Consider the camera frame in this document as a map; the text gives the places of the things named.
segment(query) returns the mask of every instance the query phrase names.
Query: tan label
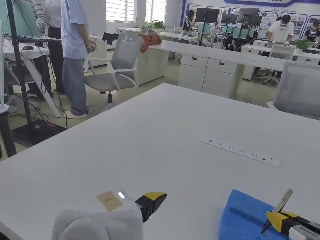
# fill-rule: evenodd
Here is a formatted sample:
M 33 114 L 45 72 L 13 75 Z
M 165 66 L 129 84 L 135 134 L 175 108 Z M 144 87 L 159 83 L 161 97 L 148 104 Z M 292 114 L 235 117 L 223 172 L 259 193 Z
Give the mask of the tan label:
M 102 205 L 108 210 L 109 213 L 120 208 L 123 204 L 122 202 L 114 195 L 112 191 L 108 191 L 104 194 L 101 194 L 97 197 Z

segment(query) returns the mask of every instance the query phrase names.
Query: blue banner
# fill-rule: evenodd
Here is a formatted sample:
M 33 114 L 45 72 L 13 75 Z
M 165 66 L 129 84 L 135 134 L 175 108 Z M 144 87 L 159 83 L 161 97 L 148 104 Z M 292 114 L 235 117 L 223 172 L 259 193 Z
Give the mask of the blue banner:
M 224 0 L 227 4 L 286 8 L 292 4 L 320 4 L 320 0 Z

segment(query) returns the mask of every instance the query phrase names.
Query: orange cloth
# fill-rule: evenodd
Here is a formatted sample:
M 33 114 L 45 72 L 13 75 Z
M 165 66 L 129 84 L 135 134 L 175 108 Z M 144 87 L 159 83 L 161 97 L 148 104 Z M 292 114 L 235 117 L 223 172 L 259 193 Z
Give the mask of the orange cloth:
M 154 34 L 154 35 L 143 35 L 140 33 L 140 36 L 143 37 L 143 44 L 142 47 L 140 48 L 140 52 L 141 53 L 145 53 L 148 49 L 149 46 L 154 46 L 154 45 L 160 45 L 162 44 L 162 40 L 159 37 L 158 34 Z

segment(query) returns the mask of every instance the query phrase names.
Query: window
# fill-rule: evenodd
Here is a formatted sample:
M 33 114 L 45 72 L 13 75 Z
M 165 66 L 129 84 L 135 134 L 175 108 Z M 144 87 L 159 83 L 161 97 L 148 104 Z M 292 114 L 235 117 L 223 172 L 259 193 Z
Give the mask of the window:
M 145 21 L 166 20 L 167 0 L 146 0 Z
M 135 22 L 136 0 L 106 0 L 106 20 Z

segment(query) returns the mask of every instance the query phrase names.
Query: gray pants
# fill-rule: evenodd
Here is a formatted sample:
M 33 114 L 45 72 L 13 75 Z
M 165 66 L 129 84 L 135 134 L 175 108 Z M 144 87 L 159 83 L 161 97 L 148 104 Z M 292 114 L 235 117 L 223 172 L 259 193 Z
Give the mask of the gray pants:
M 62 79 L 65 94 L 72 102 L 73 115 L 87 114 L 87 92 L 85 86 L 84 59 L 64 58 Z

